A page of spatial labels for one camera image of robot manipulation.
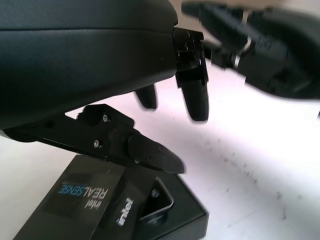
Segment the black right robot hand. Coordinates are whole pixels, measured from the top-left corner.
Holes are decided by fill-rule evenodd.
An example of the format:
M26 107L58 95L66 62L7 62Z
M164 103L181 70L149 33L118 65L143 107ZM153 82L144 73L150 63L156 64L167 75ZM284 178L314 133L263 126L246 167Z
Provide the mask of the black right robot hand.
M218 41L203 43L205 56L275 97L320 98L320 20L277 7L251 8L185 1L183 14L198 19Z

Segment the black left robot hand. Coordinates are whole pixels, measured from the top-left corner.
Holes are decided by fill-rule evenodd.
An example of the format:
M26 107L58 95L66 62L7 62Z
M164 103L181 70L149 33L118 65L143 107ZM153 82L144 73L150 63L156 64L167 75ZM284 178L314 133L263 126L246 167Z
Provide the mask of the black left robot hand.
M179 28L167 0L3 0L0 134L118 165L171 174L185 166L101 100L135 92L157 108L175 77L190 117L209 116L204 36Z

